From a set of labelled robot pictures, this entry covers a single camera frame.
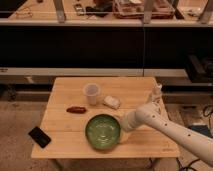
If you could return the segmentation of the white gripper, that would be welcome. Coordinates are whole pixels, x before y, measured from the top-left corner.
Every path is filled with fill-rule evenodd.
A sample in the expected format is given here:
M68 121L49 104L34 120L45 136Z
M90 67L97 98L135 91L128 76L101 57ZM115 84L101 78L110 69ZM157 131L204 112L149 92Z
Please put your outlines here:
M137 121L135 118L135 112L130 111L130 112L123 114L120 119L120 125L121 125L121 128L125 132L130 132L130 131L133 131L134 129L136 129Z

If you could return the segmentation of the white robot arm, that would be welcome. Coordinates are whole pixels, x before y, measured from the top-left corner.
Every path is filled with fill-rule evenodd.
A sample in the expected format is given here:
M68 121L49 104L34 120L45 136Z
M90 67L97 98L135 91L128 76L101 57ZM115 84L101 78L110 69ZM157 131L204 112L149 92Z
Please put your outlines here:
M124 132L131 132L142 125L150 126L213 167L213 139L165 119L160 114L158 103L149 102L125 113L120 124Z

